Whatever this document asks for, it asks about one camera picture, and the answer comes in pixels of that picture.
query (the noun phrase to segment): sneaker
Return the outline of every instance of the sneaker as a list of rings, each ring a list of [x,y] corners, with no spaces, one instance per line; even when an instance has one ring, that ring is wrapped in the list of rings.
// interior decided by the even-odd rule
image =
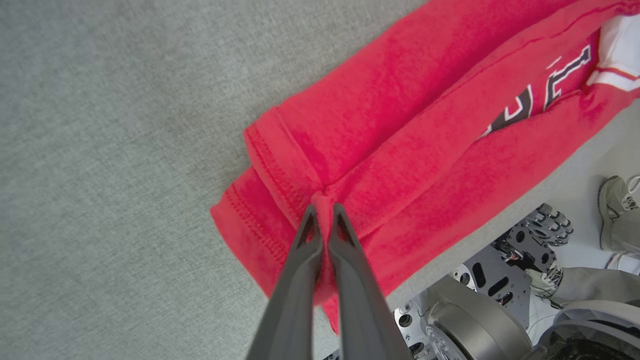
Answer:
[[[601,187],[598,193],[598,209],[602,217],[600,230],[600,248],[611,249],[611,229],[613,223],[627,211],[637,209],[638,205],[629,194],[627,184],[620,176],[612,176]]]
[[[554,262],[545,274],[533,269],[527,269],[525,273],[531,277],[531,290],[540,294],[540,297],[548,299],[558,290],[564,271]]]

